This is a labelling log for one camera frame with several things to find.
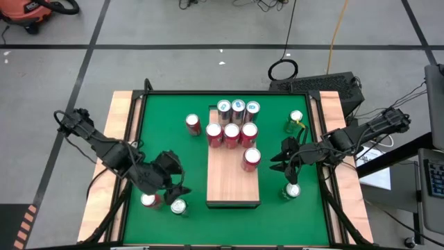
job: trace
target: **white paper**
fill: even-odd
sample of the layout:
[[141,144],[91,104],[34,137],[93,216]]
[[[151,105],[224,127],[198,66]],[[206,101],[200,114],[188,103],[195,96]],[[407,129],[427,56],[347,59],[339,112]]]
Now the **white paper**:
[[[368,147],[364,147],[364,150],[357,154],[357,158],[360,157],[367,150],[368,150]],[[360,158],[356,162],[356,166],[359,167],[360,165],[362,165],[372,159],[375,159],[375,158],[381,156],[382,154],[383,153],[377,149],[371,149],[369,152],[367,152],[364,156],[362,156],[362,158]],[[373,187],[391,190],[390,169],[385,168],[385,169],[375,172],[371,175],[367,175],[365,177],[362,177],[359,179],[359,182],[362,184],[365,184],[365,185],[371,185]]]

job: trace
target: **gray concrete floor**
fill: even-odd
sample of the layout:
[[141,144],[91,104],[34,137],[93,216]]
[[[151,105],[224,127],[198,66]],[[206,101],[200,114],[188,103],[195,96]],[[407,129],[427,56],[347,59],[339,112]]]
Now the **gray concrete floor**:
[[[55,14],[39,35],[13,26],[8,44],[74,44],[72,47],[0,47],[0,203],[32,203],[56,138],[52,112],[67,107],[74,84],[81,84],[75,107],[90,110],[103,130],[112,92],[142,88],[148,77],[157,90],[267,90],[268,67],[281,49],[95,49],[84,76],[78,73],[103,4],[78,0],[81,14]],[[444,45],[441,0],[409,1],[430,45]],[[231,0],[207,0],[187,10],[177,0],[110,0],[97,44],[284,44],[289,4],[262,12],[255,4],[234,7]],[[299,0],[289,44],[329,44],[343,0]],[[0,23],[0,31],[5,27]],[[421,45],[401,0],[350,0],[337,44]],[[299,77],[324,74],[328,50],[288,50],[300,66]],[[444,62],[444,51],[433,51]],[[359,113],[389,106],[423,82],[429,64],[423,50],[336,50],[330,73],[352,71],[363,84],[366,101]],[[289,68],[277,68],[276,76]],[[405,104],[411,129],[394,135],[395,148],[430,130],[427,97]],[[84,150],[88,147],[74,140]],[[28,247],[74,244],[85,206],[92,163],[63,142],[40,206]],[[412,225],[411,214],[385,208]],[[376,243],[403,247],[412,234],[367,207]],[[442,235],[427,232],[444,242]],[[437,249],[427,242],[426,249]]]

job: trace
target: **silver can lid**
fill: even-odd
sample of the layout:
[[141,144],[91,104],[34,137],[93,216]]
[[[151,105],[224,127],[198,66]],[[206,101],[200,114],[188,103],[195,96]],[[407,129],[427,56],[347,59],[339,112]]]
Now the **silver can lid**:
[[261,152],[256,148],[249,148],[245,150],[245,160],[249,163],[257,163],[261,160]]
[[300,194],[300,187],[298,184],[293,185],[291,183],[288,183],[285,189],[287,191],[287,194],[289,194],[289,196],[291,197],[296,197]]
[[252,113],[252,114],[258,113],[260,109],[261,109],[261,106],[258,104],[257,101],[249,101],[247,103],[247,111],[249,113]]
[[140,200],[142,201],[142,204],[144,206],[151,206],[155,203],[155,194],[152,195],[143,194],[140,197]]
[[257,134],[257,127],[254,123],[248,122],[242,126],[242,133],[247,136],[254,136]]
[[222,127],[219,124],[208,124],[207,134],[211,136],[217,136],[222,132]]
[[176,199],[171,204],[171,211],[173,211],[173,213],[180,214],[183,213],[185,209],[187,209],[187,203],[182,199]]
[[226,112],[231,109],[231,103],[228,100],[220,100],[217,103],[217,109],[221,112]]
[[302,119],[302,113],[299,110],[294,110],[291,111],[290,117],[293,121],[300,122],[300,120]]
[[223,129],[223,132],[228,137],[236,137],[239,134],[240,130],[239,130],[239,127],[236,124],[228,124]]
[[199,122],[199,117],[196,114],[189,114],[185,121],[188,125],[196,125]]
[[244,103],[244,101],[242,101],[241,99],[234,100],[234,101],[231,103],[231,108],[232,108],[234,111],[242,111],[242,110],[245,109],[245,103]]

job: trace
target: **shop vacuum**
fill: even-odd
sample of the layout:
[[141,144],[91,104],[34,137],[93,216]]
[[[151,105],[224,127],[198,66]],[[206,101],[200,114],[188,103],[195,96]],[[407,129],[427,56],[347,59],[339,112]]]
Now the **shop vacuum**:
[[30,34],[39,32],[39,24],[46,21],[53,11],[75,15],[80,8],[75,0],[67,0],[72,8],[65,8],[57,1],[49,0],[0,0],[0,19],[8,24],[25,28]]

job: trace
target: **green table surface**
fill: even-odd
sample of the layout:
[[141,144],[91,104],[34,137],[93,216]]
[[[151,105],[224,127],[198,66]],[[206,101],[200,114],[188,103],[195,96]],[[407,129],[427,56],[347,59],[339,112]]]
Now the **green table surface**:
[[[209,106],[221,99],[257,101],[261,106],[257,148],[261,205],[256,209],[209,209],[206,206],[207,152],[205,127]],[[279,192],[287,183],[284,174],[269,169],[270,159],[280,152],[289,136],[284,123],[292,110],[303,113],[309,125],[303,95],[151,95],[144,113],[141,139],[146,161],[161,151],[173,150],[185,174],[184,186],[192,192],[182,196],[189,204],[188,217],[174,215],[169,206],[159,210],[141,204],[142,192],[133,188],[128,209],[124,244],[229,244],[229,245],[328,245],[327,228],[315,166],[305,165],[299,176],[300,196],[283,201]],[[203,132],[188,134],[185,117],[199,116]]]

